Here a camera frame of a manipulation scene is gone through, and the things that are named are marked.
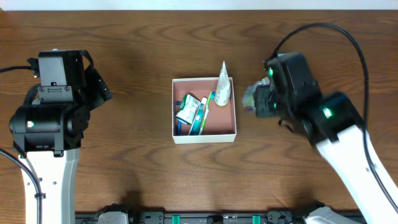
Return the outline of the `clear foam soap pump bottle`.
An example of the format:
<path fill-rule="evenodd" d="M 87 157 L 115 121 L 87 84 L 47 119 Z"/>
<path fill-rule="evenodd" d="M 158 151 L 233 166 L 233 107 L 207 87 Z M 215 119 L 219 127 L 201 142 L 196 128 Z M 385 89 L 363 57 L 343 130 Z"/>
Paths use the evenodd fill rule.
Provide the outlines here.
<path fill-rule="evenodd" d="M 270 80 L 268 77 L 263 78 L 262 80 L 257 81 L 255 84 L 247 87 L 243 98 L 242 98 L 242 104 L 243 108 L 246 111 L 250 112 L 255 112 L 256 107 L 255 107 L 255 100 L 254 100 L 254 94 L 256 92 L 256 88 L 258 86 L 269 86 L 270 85 Z"/>

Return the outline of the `white lotion tube gold cap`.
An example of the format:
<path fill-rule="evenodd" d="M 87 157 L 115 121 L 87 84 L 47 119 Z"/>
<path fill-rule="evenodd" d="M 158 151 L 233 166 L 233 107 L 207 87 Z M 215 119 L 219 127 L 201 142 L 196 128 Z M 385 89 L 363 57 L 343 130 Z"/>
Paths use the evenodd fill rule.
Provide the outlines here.
<path fill-rule="evenodd" d="M 226 106 L 229 103 L 230 95 L 231 95 L 231 84 L 229 81 L 229 76 L 227 73 L 225 61 L 223 61 L 216 87 L 215 103 L 218 106 Z"/>

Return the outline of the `green and white toothbrush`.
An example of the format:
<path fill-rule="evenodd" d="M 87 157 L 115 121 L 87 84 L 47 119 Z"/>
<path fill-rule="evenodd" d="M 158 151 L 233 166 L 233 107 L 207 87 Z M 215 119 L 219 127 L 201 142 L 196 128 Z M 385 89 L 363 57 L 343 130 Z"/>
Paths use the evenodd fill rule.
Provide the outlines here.
<path fill-rule="evenodd" d="M 209 96 L 208 96 L 208 99 L 207 99 L 207 102 L 206 102 L 206 106 L 205 106 L 205 110 L 204 110 L 204 114 L 203 114 L 203 119 L 202 119 L 201 126 L 200 126 L 200 131 L 198 133 L 199 135 L 202 135 L 202 132 L 203 132 L 203 130 L 205 128 L 206 119 L 207 119 L 207 116 L 208 116 L 208 113 L 209 113 L 209 110 L 210 110 L 209 109 L 209 104 L 210 104 L 211 100 L 214 100 L 215 94 L 216 93 L 214 91 L 211 91 Z"/>

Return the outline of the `red green toothpaste tube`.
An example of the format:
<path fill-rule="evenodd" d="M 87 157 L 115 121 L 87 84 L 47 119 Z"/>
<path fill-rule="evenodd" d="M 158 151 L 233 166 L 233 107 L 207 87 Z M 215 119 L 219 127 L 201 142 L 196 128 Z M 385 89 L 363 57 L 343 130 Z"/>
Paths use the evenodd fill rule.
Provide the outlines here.
<path fill-rule="evenodd" d="M 199 107 L 197 109 L 196 115 L 194 117 L 193 123 L 191 125 L 191 128 L 188 132 L 189 136 L 199 135 L 201 123 L 203 121 L 203 117 L 205 114 L 205 108 L 206 108 L 207 101 L 208 101 L 208 98 L 202 98 L 202 100 L 199 104 Z"/>

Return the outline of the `green soap bar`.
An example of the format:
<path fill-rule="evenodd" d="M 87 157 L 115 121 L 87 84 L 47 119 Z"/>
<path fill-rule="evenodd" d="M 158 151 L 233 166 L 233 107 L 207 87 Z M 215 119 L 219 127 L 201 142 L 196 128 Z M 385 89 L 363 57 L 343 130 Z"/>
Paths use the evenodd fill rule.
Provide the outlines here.
<path fill-rule="evenodd" d="M 185 95 L 175 116 L 176 119 L 183 124 L 191 125 L 199 105 L 200 101 L 198 99 L 189 94 Z"/>

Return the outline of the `blue disposable razor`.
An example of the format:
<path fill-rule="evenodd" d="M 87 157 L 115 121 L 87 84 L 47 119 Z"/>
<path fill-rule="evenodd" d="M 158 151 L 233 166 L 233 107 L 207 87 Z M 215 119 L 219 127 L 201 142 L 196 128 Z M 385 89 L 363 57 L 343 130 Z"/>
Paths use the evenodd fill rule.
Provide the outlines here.
<path fill-rule="evenodd" d="M 177 107 L 177 114 L 180 112 L 180 110 L 182 109 L 182 102 L 181 101 L 176 101 L 175 102 L 175 105 L 176 105 L 176 107 Z M 181 130 L 182 130 L 182 122 L 178 119 L 178 118 L 176 118 L 176 120 L 177 120 L 177 130 L 176 130 L 176 133 L 177 133 L 177 135 L 179 136 L 179 135 L 181 135 Z"/>

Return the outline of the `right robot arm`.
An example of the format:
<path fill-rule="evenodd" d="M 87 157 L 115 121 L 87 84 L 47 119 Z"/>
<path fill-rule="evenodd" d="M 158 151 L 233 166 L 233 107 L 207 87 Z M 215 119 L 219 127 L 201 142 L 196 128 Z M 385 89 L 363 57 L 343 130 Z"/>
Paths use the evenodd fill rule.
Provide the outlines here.
<path fill-rule="evenodd" d="M 266 82 L 256 87 L 260 118 L 279 117 L 279 124 L 308 139 L 332 166 L 367 223 L 397 223 L 397 186 L 378 158 L 365 120 L 349 98 L 323 96 L 300 52 L 264 61 Z"/>

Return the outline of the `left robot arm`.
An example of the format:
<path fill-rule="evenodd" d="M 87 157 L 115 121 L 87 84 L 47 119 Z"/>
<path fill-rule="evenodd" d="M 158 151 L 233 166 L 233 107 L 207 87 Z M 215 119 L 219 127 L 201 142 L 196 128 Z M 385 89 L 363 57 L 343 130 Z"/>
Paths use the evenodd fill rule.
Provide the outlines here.
<path fill-rule="evenodd" d="M 75 179 L 90 112 L 111 98 L 85 50 L 52 50 L 29 59 L 40 83 L 10 119 L 22 170 L 27 223 L 74 223 Z"/>

